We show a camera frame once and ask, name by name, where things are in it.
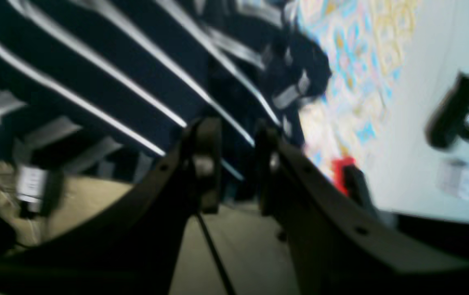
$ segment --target screw hole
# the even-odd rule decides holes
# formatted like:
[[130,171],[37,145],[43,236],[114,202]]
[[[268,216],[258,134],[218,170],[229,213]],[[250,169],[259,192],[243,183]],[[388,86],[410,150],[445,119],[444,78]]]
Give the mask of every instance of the screw hole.
[[354,228],[354,230],[356,230],[356,232],[359,233],[362,236],[369,235],[369,231],[367,229],[363,228],[363,227],[357,226],[356,228]]

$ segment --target navy and white striped shirt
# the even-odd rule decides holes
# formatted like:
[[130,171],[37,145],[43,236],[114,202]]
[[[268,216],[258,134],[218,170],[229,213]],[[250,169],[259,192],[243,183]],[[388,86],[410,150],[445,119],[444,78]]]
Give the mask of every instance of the navy and white striped shirt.
[[0,159],[137,182],[194,119],[242,178],[258,119],[303,144],[328,60],[295,3],[0,0]]

